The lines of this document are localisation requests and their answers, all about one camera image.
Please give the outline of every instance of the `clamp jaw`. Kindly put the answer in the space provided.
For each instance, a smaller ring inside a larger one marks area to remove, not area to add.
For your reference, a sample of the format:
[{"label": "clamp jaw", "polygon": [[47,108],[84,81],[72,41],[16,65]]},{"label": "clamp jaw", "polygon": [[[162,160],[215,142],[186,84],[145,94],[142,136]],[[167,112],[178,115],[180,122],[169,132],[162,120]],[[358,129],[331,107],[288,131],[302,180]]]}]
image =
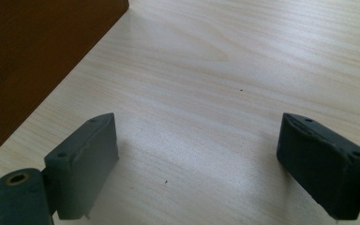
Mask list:
[{"label": "clamp jaw", "polygon": [[284,113],[277,159],[332,218],[358,218],[360,146],[312,119]]},{"label": "clamp jaw", "polygon": [[88,120],[45,157],[46,168],[0,178],[0,225],[87,216],[118,157],[113,113]]}]

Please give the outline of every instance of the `wooden block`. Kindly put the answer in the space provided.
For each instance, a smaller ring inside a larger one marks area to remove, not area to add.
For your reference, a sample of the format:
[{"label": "wooden block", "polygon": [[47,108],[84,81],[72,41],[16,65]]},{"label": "wooden block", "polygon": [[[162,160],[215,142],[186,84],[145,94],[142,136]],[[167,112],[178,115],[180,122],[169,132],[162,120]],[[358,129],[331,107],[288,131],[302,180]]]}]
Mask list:
[{"label": "wooden block", "polygon": [[127,9],[128,0],[0,0],[0,145]]}]

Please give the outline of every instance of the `wood grain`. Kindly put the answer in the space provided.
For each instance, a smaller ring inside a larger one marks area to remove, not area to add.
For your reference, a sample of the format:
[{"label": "wood grain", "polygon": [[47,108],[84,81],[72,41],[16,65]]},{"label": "wood grain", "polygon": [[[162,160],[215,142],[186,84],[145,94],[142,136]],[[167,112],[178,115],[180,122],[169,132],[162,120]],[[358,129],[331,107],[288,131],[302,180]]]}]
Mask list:
[{"label": "wood grain", "polygon": [[0,145],[127,8],[127,0],[0,0]]},{"label": "wood grain", "polygon": [[0,148],[0,176],[107,112],[120,160],[91,219],[56,224],[360,224],[276,159],[284,112],[360,145],[360,2],[130,1]]}]

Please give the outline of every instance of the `screw hole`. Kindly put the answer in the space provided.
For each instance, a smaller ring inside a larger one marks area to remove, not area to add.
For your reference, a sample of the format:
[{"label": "screw hole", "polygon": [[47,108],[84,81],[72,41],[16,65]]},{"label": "screw hole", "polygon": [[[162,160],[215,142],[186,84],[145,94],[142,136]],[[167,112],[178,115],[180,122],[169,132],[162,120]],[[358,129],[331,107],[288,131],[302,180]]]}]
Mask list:
[{"label": "screw hole", "polygon": [[352,152],[353,155],[355,155],[356,157],[360,157],[360,152]]},{"label": "screw hole", "polygon": [[60,158],[65,158],[67,156],[67,154],[66,153],[59,153],[57,156],[60,157]]},{"label": "screw hole", "polygon": [[7,185],[17,186],[17,185],[21,184],[22,182],[28,180],[28,178],[29,178],[28,173],[15,174],[15,175],[9,177],[9,179],[7,180]]}]

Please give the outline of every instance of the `light wooden table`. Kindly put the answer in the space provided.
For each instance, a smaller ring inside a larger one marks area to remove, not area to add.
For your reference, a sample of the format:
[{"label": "light wooden table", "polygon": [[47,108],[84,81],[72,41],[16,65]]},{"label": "light wooden table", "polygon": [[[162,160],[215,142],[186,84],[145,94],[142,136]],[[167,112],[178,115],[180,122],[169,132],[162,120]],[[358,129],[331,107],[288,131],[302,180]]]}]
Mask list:
[{"label": "light wooden table", "polygon": [[0,177],[114,112],[120,160],[92,218],[55,224],[337,224],[276,148],[284,112],[360,145],[360,2],[130,5],[0,148]]}]

